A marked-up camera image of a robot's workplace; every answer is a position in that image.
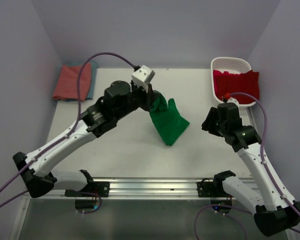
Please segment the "green t-shirt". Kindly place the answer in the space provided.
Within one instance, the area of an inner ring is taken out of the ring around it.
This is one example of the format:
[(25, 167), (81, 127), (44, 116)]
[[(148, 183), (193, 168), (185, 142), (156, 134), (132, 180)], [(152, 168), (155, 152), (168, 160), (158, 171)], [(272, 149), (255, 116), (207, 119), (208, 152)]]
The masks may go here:
[(181, 116), (175, 100), (166, 100), (161, 93), (158, 93), (158, 98), (153, 102), (149, 115), (166, 146), (173, 146), (190, 125), (190, 122)]

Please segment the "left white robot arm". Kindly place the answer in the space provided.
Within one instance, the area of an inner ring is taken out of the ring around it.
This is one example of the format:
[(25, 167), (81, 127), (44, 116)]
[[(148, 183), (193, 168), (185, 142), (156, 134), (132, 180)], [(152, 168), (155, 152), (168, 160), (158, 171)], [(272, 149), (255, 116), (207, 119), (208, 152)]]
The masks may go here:
[(160, 93), (151, 84), (147, 87), (145, 90), (133, 82), (113, 82), (55, 139), (30, 153), (16, 153), (13, 161), (30, 196), (39, 198), (52, 190), (72, 191), (85, 197), (94, 193), (94, 180), (86, 170), (64, 172), (54, 168), (83, 145), (114, 129), (119, 120), (138, 108), (149, 112)]

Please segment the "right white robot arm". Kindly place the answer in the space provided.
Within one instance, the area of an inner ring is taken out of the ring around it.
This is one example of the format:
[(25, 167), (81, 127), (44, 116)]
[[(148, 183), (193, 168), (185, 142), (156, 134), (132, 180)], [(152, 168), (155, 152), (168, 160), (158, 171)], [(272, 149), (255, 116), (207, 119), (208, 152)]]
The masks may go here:
[(267, 236), (291, 229), (300, 223), (300, 201), (287, 190), (274, 170), (262, 139), (251, 125), (243, 125), (235, 103), (211, 107), (202, 130), (224, 138), (249, 169), (259, 192), (246, 186), (231, 171), (218, 173), (213, 179), (217, 196), (230, 195), (253, 215), (259, 231)]

